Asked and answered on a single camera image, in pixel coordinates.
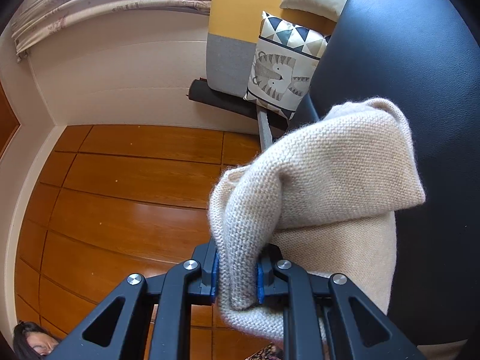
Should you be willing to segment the grey yellow blue sofa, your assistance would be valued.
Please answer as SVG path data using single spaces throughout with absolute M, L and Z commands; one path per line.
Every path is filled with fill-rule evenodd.
M 283 10 L 281 0 L 211 0 L 206 73 L 208 86 L 243 99 L 258 40 L 261 15 L 267 11 L 291 23 L 329 35 L 335 22 L 301 10 Z M 272 144 L 264 111 L 257 114 L 260 145 Z

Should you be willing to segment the tiger print cushion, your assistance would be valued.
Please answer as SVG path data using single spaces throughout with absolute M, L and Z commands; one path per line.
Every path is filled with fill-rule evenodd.
M 328 41 L 328 36 L 264 11 L 244 99 L 292 119 Z

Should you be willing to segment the beige knitted sweater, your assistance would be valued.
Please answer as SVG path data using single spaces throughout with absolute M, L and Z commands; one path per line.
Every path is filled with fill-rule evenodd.
M 408 120 L 385 98 L 334 106 L 284 135 L 247 166 L 224 172 L 211 192 L 222 320 L 281 341 L 282 314 L 262 306 L 256 290 L 257 259 L 270 243 L 309 273 L 343 273 L 387 311 L 395 212 L 424 201 Z

